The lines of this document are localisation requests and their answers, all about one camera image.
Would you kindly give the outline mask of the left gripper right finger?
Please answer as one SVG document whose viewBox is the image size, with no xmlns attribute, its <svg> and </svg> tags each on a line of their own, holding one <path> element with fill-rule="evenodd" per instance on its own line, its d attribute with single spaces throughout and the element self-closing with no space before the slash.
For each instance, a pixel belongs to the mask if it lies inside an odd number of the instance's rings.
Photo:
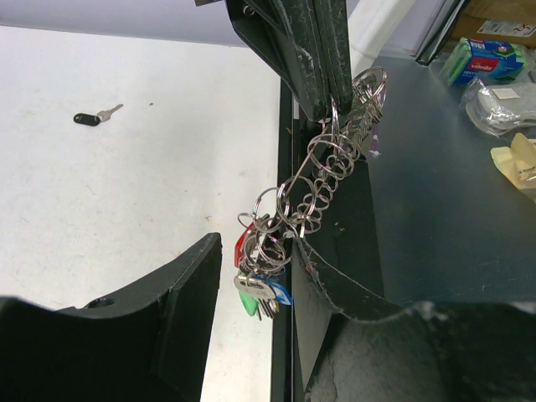
<svg viewBox="0 0 536 402">
<path fill-rule="evenodd" d="M 333 272 L 306 241 L 292 248 L 292 285 L 306 401 L 532 401 L 535 305 L 434 303 L 396 306 Z"/>
</svg>

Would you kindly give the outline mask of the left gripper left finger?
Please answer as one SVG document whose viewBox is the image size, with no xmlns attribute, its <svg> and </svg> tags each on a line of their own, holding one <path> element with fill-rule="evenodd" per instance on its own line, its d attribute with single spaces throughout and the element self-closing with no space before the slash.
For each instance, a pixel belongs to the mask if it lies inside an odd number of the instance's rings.
<svg viewBox="0 0 536 402">
<path fill-rule="evenodd" d="M 1 300 L 4 401 L 197 401 L 219 291 L 221 237 L 85 307 Z"/>
</svg>

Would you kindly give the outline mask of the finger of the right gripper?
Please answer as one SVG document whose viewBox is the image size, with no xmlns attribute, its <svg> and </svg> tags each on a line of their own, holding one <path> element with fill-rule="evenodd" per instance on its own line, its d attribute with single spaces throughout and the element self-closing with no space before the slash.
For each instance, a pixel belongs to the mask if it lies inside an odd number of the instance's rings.
<svg viewBox="0 0 536 402">
<path fill-rule="evenodd" d="M 353 103 L 347 3 L 344 0 L 316 0 L 312 4 L 321 41 L 322 72 L 327 77 L 328 92 L 335 100 L 338 111 L 347 115 Z"/>
<path fill-rule="evenodd" d="M 328 1 L 227 1 L 239 38 L 288 85 L 311 121 L 328 115 L 328 78 L 321 40 Z"/>
</svg>

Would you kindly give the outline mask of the green key tag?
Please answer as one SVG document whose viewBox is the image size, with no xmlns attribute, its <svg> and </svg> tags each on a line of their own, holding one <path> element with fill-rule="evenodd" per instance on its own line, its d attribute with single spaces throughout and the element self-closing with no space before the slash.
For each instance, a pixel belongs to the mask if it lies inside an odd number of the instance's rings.
<svg viewBox="0 0 536 402">
<path fill-rule="evenodd" d="M 255 298 L 250 296 L 248 293 L 243 291 L 243 288 L 244 285 L 240 285 L 237 287 L 237 289 L 239 290 L 240 300 L 248 315 L 250 317 L 253 317 L 258 312 L 259 302 Z"/>
</svg>

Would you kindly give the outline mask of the red key tag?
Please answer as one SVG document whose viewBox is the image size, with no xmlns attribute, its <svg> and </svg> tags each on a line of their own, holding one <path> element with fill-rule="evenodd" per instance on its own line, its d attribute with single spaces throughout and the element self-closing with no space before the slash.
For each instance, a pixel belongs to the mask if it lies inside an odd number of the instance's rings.
<svg viewBox="0 0 536 402">
<path fill-rule="evenodd" d="M 243 254 L 244 254 L 244 242 L 245 242 L 245 238 L 250 234 L 252 228 L 253 228 L 254 224 L 251 223 L 249 224 L 244 232 L 242 233 L 242 235 L 238 238 L 238 240 L 236 241 L 235 243 L 235 246 L 234 246 L 234 266 L 236 268 L 239 268 L 240 267 L 240 260 L 242 259 L 243 257 Z"/>
</svg>

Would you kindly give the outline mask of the blue key tag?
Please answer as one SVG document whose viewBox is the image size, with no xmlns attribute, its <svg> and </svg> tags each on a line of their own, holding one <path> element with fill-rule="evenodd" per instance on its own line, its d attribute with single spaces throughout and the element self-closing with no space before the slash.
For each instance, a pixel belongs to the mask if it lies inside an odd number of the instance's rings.
<svg viewBox="0 0 536 402">
<path fill-rule="evenodd" d="M 280 304 L 291 306 L 293 299 L 288 290 L 278 281 L 253 276 L 247 281 L 252 294 L 261 300 L 274 300 Z"/>
</svg>

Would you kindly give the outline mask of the metal disc keyring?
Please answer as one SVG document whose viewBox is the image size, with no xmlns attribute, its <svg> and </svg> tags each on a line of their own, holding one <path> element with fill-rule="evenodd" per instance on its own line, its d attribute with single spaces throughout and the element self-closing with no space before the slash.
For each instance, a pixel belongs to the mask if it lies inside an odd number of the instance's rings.
<svg viewBox="0 0 536 402">
<path fill-rule="evenodd" d="M 342 118 L 334 111 L 330 122 L 307 144 L 297 172 L 279 186 L 263 191 L 251 211 L 238 214 L 244 229 L 254 224 L 237 268 L 243 275 L 280 273 L 291 259 L 285 240 L 317 232 L 342 181 L 353 174 L 359 162 L 379 156 L 377 125 L 383 117 L 386 81 L 387 72 L 379 66 L 357 75 L 352 81 L 350 114 Z"/>
</svg>

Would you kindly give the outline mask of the black key tag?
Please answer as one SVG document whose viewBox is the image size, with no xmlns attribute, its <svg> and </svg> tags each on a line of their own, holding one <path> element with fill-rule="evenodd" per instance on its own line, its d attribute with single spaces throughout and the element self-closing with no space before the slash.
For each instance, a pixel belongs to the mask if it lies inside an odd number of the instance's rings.
<svg viewBox="0 0 536 402">
<path fill-rule="evenodd" d="M 87 113 L 77 113 L 73 117 L 73 121 L 76 124 L 84 126 L 99 126 L 102 122 L 109 121 L 111 116 L 120 110 L 124 105 L 118 104 L 108 110 L 99 111 L 94 115 Z"/>
</svg>

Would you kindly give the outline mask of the blue green sponge pack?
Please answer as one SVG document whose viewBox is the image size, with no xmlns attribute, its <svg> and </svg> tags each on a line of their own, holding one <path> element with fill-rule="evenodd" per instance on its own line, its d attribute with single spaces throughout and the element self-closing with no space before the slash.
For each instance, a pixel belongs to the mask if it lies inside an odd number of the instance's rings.
<svg viewBox="0 0 536 402">
<path fill-rule="evenodd" d="M 467 85 L 475 78 L 511 82 L 534 69 L 533 54 L 522 45 L 461 38 L 443 64 L 440 77 L 450 86 Z"/>
</svg>

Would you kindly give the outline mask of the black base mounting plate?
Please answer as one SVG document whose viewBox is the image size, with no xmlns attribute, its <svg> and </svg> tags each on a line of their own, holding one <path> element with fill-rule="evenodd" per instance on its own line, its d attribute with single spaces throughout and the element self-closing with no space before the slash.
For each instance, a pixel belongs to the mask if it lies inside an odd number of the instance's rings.
<svg viewBox="0 0 536 402">
<path fill-rule="evenodd" d="M 381 318 L 384 297 L 369 163 L 386 74 L 373 67 L 353 79 L 353 109 L 325 128 L 308 129 L 296 173 L 276 196 L 281 234 L 291 255 L 292 398 L 309 401 L 332 372 L 332 350 L 353 320 Z"/>
</svg>

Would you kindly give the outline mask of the cardboard box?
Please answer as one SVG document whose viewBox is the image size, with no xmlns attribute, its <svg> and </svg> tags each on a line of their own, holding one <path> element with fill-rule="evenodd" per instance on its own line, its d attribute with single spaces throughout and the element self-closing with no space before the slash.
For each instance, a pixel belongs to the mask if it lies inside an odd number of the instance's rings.
<svg viewBox="0 0 536 402">
<path fill-rule="evenodd" d="M 477 34 L 531 39 L 535 36 L 535 0 L 468 1 L 452 37 Z"/>
</svg>

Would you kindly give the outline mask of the clear plastic bag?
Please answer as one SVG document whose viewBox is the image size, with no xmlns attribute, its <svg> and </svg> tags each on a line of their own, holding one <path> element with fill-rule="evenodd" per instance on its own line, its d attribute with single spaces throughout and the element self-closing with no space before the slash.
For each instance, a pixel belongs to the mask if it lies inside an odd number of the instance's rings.
<svg viewBox="0 0 536 402">
<path fill-rule="evenodd" d="M 474 79 L 461 97 L 461 107 L 476 128 L 494 137 L 535 127 L 535 84 L 487 85 Z"/>
</svg>

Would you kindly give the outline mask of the cream foam pieces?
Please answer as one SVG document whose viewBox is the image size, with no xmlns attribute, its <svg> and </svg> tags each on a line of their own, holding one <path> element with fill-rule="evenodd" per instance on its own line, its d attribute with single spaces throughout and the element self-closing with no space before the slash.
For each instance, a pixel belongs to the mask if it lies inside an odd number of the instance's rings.
<svg viewBox="0 0 536 402">
<path fill-rule="evenodd" d="M 509 147 L 490 151 L 495 168 L 521 193 L 535 200 L 535 140 L 518 132 Z"/>
</svg>

